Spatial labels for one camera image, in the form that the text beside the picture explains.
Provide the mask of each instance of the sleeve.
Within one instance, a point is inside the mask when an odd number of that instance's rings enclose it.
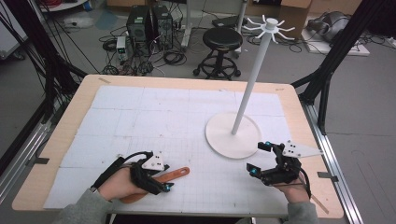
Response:
[[[289,203],[289,221],[285,224],[319,224],[317,209],[312,203]]]
[[[106,201],[98,191],[87,189],[76,204],[69,204],[61,211],[52,224],[84,223],[102,224],[112,203]]]

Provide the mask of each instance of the white paper surface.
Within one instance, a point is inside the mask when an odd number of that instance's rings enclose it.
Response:
[[[131,204],[116,202],[116,212],[287,214],[283,194],[246,170],[247,162],[263,170],[274,168],[273,152],[259,150],[250,158],[230,160],[205,140],[209,119],[222,112],[237,113],[242,97],[242,92],[223,90],[101,87],[64,156],[44,207],[75,203],[118,156],[153,151],[163,154],[168,171],[188,166],[191,172],[172,181],[171,192],[148,195]],[[245,114],[261,128],[262,141],[291,140],[277,95],[253,92]]]

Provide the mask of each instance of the desk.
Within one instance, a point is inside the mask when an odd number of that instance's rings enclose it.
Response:
[[[244,91],[246,87],[245,82],[236,81],[98,75],[85,77],[40,155],[40,157],[49,158],[49,163],[45,165],[36,164],[33,167],[12,204],[15,210],[44,210],[43,205],[48,197],[64,154],[69,149],[97,90],[102,85],[189,90],[223,89],[228,91]],[[277,94],[283,106],[293,141],[311,147],[317,146],[295,89],[291,85],[256,83],[253,91]],[[317,172],[326,172],[322,158],[304,158],[301,159],[301,162],[311,180],[312,193],[316,198],[312,202],[317,206],[318,215],[328,218],[342,217],[344,214],[343,209],[332,186],[332,181],[327,178],[319,178],[317,175]]]

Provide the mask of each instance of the human hand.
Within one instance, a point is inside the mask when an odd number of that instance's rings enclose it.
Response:
[[[304,177],[300,174],[300,178],[291,181],[289,184],[280,183],[273,186],[285,194],[289,203],[305,203],[309,202],[309,196],[306,192],[305,185],[302,182]]]
[[[131,194],[146,193],[131,181],[128,167],[119,169],[105,183],[99,187],[99,193],[108,201],[120,199]]]

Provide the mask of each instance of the chair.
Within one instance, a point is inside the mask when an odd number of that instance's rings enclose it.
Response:
[[[235,62],[230,58],[224,57],[224,54],[230,50],[241,47],[243,40],[238,32],[230,28],[212,28],[204,33],[203,40],[212,51],[198,65],[198,68],[194,69],[193,74],[195,76],[198,76],[201,70],[207,75],[206,79],[213,77],[231,80],[232,76],[241,76],[241,72],[238,70]],[[218,55],[213,55],[215,50],[218,52]]]

